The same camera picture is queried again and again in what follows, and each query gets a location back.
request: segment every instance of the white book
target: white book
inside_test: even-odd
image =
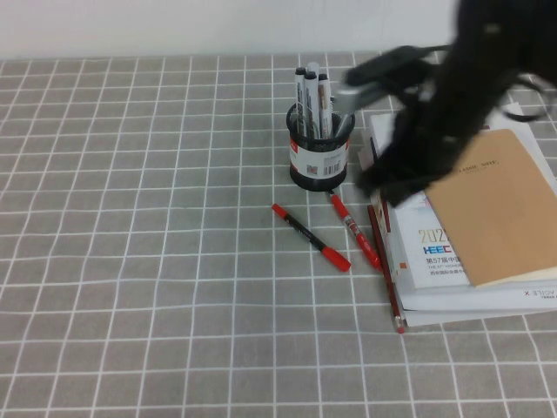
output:
[[[513,113],[521,113],[518,104],[507,106]],[[390,142],[393,128],[392,114],[371,116],[373,141],[378,154]],[[552,189],[557,192],[557,181],[543,157],[528,124],[515,122],[504,115],[493,112],[487,119],[491,130],[512,129],[540,167]],[[396,224],[401,240],[401,252],[412,266],[412,276],[416,289],[428,287],[452,287],[469,285],[458,254],[447,239],[426,195],[417,193],[399,207],[387,208],[391,224]]]
[[[511,104],[506,108],[508,111],[521,114],[518,104]],[[388,145],[393,117],[392,114],[371,116],[372,138],[378,154]],[[540,167],[547,182],[557,192],[557,181],[528,124],[514,122],[494,112],[487,119],[487,125],[489,129],[512,129]],[[377,212],[380,212],[380,204],[374,204],[378,208]],[[479,317],[487,317],[494,314],[523,314],[533,310],[547,311],[557,308],[557,280],[506,283],[485,288],[472,287],[466,274],[460,271],[462,267],[458,255],[450,246],[450,241],[443,240],[446,239],[444,231],[424,193],[418,193],[396,209],[387,206],[387,211],[391,231],[386,232],[384,217],[378,216],[379,226],[393,281],[401,305],[408,315],[415,318],[417,312],[421,312],[421,317],[435,317],[435,322],[432,323],[437,323],[437,315],[442,317],[446,311],[474,312],[474,315]],[[424,247],[429,246],[424,246],[421,242],[424,236],[427,240],[436,239],[437,246],[442,248],[434,248],[435,254],[425,253]],[[432,274],[431,271],[448,273]]]
[[[538,310],[505,310],[505,311],[402,311],[404,321],[409,327],[458,322],[461,320],[484,320],[503,316],[541,314]]]

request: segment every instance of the red pen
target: red pen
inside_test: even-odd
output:
[[[347,272],[350,269],[350,261],[345,259],[341,253],[330,248],[321,239],[313,235],[305,226],[300,224],[290,213],[285,211],[282,207],[276,203],[272,206],[272,210],[282,219],[284,219],[288,224],[294,228],[296,231],[305,236],[305,238],[310,241],[310,243],[315,246],[321,253],[331,261],[341,272]]]
[[[340,218],[342,218],[346,226],[348,226],[348,229],[352,232],[354,238],[356,238],[356,242],[358,242],[359,247],[362,249],[369,262],[372,264],[373,267],[375,267],[379,271],[382,271],[379,256],[373,250],[372,246],[370,246],[369,242],[366,239],[366,236],[359,230],[358,225],[348,212],[348,209],[346,209],[346,206],[343,205],[339,196],[334,194],[333,191],[330,191],[329,195],[331,196],[332,205],[337,210],[337,213],[340,215]]]

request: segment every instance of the notebook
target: notebook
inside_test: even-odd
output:
[[[557,196],[513,131],[476,136],[426,195],[474,286],[557,277]]]

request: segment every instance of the white marker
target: white marker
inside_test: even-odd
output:
[[[305,105],[305,68],[296,69],[296,121],[298,134],[307,136],[305,122],[307,120],[307,106]]]
[[[321,138],[334,137],[332,131],[331,82],[326,74],[319,74],[319,122]]]
[[[308,71],[305,74],[305,99],[307,101],[307,136],[311,139],[319,139],[319,94],[317,74]]]

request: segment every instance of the white wall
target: white wall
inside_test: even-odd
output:
[[[439,44],[452,38],[456,3],[0,0],[0,57],[243,55]]]

